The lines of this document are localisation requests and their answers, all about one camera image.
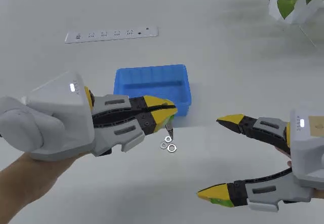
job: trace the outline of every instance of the washer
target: washer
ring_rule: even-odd
[[[168,148],[168,143],[166,143],[165,141],[162,141],[161,142],[161,144],[160,144],[160,147],[161,147],[161,149],[166,149],[166,148]]]
[[[168,152],[173,153],[177,150],[177,146],[175,144],[168,145]]]
[[[170,136],[167,136],[167,137],[165,137],[164,141],[166,143],[171,143],[172,142],[172,138]]]

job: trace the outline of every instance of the white table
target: white table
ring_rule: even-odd
[[[104,95],[118,68],[179,63],[192,92],[189,115],[175,122],[175,154],[159,148],[161,131],[127,154],[83,157],[12,223],[321,222],[321,200],[273,214],[213,205],[196,192],[286,168],[285,156],[216,118],[288,120],[295,106],[321,108],[323,19],[319,11],[301,27],[278,24],[267,0],[0,0],[0,95],[21,97],[67,70]],[[69,30],[143,25],[159,26],[159,37],[64,44]],[[4,168],[20,153],[0,143]]]

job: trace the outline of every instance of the blue plastic bin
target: blue plastic bin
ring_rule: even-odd
[[[182,64],[118,69],[113,93],[171,100],[178,109],[176,116],[186,116],[191,105],[187,69]]]

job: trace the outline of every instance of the label sticker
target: label sticker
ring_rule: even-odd
[[[324,136],[324,116],[309,116],[310,135],[314,137]]]

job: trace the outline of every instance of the white power strip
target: white power strip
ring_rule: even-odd
[[[128,30],[69,32],[66,35],[65,43],[86,43],[132,38],[149,38],[154,36],[158,36],[158,28],[156,26],[146,26]]]

